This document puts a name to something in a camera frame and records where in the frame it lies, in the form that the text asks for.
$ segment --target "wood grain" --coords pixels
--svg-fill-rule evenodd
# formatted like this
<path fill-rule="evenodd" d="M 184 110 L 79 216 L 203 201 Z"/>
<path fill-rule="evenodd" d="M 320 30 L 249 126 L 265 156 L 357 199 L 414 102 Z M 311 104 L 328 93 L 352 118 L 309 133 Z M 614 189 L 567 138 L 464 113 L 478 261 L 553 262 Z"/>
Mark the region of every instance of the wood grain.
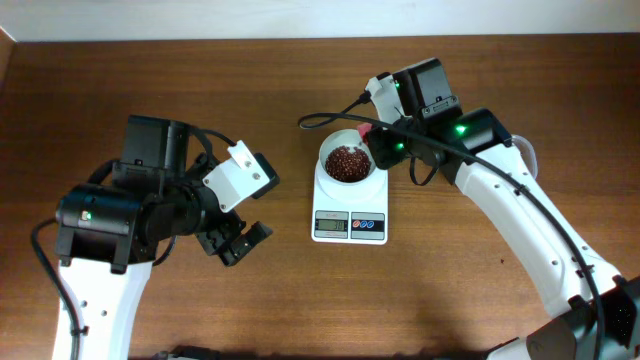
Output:
<path fill-rule="evenodd" d="M 545 324 L 533 284 L 480 210 L 443 178 L 411 185 L 406 163 L 390 171 L 387 245 L 310 239 L 317 151 L 354 124 L 302 131 L 296 119 L 338 111 L 371 76 L 432 56 L 467 111 L 486 106 L 535 145 L 538 181 L 585 240 L 627 277 L 640 274 L 638 34 L 18 44 L 0 98 L 0 358 L 50 356 L 57 298 L 28 233 L 119 156 L 132 113 L 243 139 L 282 178 L 239 207 L 275 234 L 238 266 L 183 238 L 153 271 L 132 356 L 179 344 L 436 353 Z M 54 241 L 43 233 L 47 249 Z"/>
<path fill-rule="evenodd" d="M 0 28 L 0 94 L 2 93 L 4 76 L 9 65 L 13 46 L 13 40 Z"/>

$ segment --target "kitchen scale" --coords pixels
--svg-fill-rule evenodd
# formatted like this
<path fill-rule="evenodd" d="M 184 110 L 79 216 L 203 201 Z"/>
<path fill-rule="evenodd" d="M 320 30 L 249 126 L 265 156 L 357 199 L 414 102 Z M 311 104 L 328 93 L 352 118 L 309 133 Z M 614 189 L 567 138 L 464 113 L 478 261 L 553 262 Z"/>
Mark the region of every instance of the kitchen scale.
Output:
<path fill-rule="evenodd" d="M 371 161 L 369 175 L 345 183 L 325 170 L 329 154 L 340 146 L 363 150 Z M 313 184 L 311 238 L 317 242 L 383 245 L 387 242 L 388 175 L 376 167 L 357 130 L 331 134 L 320 147 Z"/>

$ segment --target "brown wooden surface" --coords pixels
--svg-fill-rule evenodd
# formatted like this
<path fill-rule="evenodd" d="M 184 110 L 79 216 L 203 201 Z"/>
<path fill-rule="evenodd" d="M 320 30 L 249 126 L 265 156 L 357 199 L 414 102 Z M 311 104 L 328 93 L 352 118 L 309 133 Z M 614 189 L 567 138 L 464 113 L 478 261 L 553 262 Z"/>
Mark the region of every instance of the brown wooden surface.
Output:
<path fill-rule="evenodd" d="M 640 274 L 637 34 L 19 44 L 0 99 L 0 357 L 50 356 L 58 300 L 28 233 L 119 156 L 131 113 L 243 139 L 282 178 L 239 207 L 275 234 L 237 267 L 183 238 L 153 271 L 132 356 L 178 344 L 261 354 L 481 349 L 545 324 L 531 281 L 482 212 L 443 178 L 413 186 L 407 163 L 390 171 L 387 245 L 310 239 L 317 151 L 353 124 L 302 131 L 296 119 L 341 110 L 371 76 L 432 56 L 467 111 L 486 106 L 535 145 L 539 183 L 585 240 L 627 277 Z M 43 233 L 51 258 L 54 241 L 53 229 Z"/>
<path fill-rule="evenodd" d="M 2 93 L 4 75 L 7 70 L 7 65 L 9 65 L 13 45 L 13 40 L 0 28 L 0 93 Z"/>

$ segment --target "coffee beans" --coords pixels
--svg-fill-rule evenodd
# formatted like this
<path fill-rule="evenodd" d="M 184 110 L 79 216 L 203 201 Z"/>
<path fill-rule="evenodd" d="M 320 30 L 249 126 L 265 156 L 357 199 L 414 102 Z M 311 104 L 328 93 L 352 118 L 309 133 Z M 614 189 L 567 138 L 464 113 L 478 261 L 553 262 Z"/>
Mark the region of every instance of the coffee beans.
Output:
<path fill-rule="evenodd" d="M 346 146 L 340 146 L 329 154 L 325 162 L 325 170 L 332 178 L 352 183 L 363 180 L 369 175 L 371 160 L 362 149 L 349 150 Z"/>

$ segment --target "scale control panel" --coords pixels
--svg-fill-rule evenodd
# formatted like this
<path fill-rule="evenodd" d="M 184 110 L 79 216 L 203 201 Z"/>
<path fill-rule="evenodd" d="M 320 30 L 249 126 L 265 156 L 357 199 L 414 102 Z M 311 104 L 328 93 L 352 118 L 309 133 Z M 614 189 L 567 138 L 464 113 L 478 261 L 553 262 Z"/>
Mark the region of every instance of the scale control panel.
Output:
<path fill-rule="evenodd" d="M 314 236 L 327 239 L 385 240 L 382 213 L 323 211 L 315 213 Z"/>

